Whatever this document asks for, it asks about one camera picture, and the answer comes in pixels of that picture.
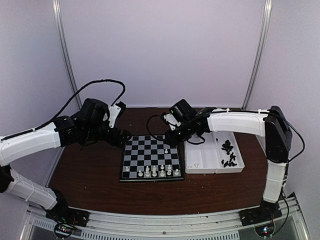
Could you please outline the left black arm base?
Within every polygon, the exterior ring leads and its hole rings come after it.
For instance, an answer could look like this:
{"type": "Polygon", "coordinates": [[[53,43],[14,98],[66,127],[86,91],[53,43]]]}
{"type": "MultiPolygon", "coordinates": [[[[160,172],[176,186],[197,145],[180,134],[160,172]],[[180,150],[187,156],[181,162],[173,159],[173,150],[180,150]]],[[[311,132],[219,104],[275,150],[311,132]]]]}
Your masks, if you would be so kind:
{"type": "Polygon", "coordinates": [[[74,227],[86,227],[90,216],[88,211],[70,208],[64,201],[58,201],[52,209],[44,210],[48,219],[74,227]]]}

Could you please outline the black grey chess board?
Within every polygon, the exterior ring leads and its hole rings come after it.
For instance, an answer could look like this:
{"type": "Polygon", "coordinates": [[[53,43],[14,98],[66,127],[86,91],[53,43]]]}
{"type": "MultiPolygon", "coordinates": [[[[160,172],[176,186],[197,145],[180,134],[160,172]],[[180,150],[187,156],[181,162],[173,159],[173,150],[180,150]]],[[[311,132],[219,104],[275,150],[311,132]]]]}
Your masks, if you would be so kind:
{"type": "Polygon", "coordinates": [[[123,150],[119,181],[183,181],[184,170],[180,149],[178,146],[165,144],[163,140],[163,135],[158,135],[156,138],[150,135],[132,136],[123,150]],[[130,171],[125,170],[126,166],[130,166],[130,171]],[[146,166],[150,167],[150,177],[145,177],[146,166]],[[152,177],[153,166],[157,166],[157,177],[152,177]],[[179,175],[175,175],[176,169],[179,170],[179,175]],[[161,170],[165,171],[165,176],[160,176],[161,170]],[[143,177],[138,176],[139,171],[143,172],[143,177]],[[167,175],[167,171],[172,171],[172,175],[167,175]]]}

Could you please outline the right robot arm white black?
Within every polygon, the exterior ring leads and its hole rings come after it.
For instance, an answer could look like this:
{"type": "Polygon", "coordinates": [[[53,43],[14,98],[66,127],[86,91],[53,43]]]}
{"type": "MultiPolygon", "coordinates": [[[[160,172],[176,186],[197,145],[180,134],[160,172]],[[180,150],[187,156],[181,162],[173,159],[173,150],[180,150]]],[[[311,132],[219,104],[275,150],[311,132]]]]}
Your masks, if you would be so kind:
{"type": "Polygon", "coordinates": [[[197,111],[182,99],[161,117],[170,127],[164,139],[170,146],[186,142],[193,135],[201,137],[204,133],[233,132],[264,137],[266,185],[263,205],[257,208],[256,216],[266,221],[276,212],[275,205],[287,181],[292,143],[292,131],[280,107],[266,110],[205,107],[197,111]]]}

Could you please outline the white queen chess piece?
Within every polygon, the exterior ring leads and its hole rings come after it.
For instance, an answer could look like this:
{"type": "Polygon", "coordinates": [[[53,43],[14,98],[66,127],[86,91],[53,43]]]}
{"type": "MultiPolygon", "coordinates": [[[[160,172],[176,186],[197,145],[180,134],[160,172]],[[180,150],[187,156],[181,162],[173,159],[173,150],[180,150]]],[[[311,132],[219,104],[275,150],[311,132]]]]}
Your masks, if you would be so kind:
{"type": "Polygon", "coordinates": [[[158,175],[158,172],[157,172],[157,169],[156,168],[153,168],[152,169],[152,177],[157,177],[157,175],[158,175]]]}

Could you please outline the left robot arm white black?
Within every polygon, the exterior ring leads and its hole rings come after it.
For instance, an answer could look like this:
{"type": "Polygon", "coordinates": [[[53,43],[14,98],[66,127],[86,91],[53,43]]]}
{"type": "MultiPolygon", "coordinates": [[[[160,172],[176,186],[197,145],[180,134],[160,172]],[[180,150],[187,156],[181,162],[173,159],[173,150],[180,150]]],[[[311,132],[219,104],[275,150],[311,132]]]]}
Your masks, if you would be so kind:
{"type": "Polygon", "coordinates": [[[20,158],[48,149],[79,144],[82,148],[104,141],[122,148],[130,139],[127,130],[116,127],[126,105],[112,105],[87,98],[80,111],[72,116],[57,116],[39,126],[5,136],[0,140],[0,191],[10,193],[51,210],[61,222],[72,218],[72,211],[57,190],[41,186],[13,170],[10,164],[20,158]]]}

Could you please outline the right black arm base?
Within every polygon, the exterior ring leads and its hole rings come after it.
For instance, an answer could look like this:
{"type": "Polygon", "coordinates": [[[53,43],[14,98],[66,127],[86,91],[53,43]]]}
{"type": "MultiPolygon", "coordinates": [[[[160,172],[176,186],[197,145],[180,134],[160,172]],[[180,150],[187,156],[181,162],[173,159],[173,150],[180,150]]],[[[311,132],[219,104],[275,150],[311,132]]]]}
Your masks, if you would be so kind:
{"type": "Polygon", "coordinates": [[[262,199],[259,206],[239,211],[239,217],[243,227],[269,222],[281,216],[282,212],[278,200],[276,202],[269,202],[262,199]]]}

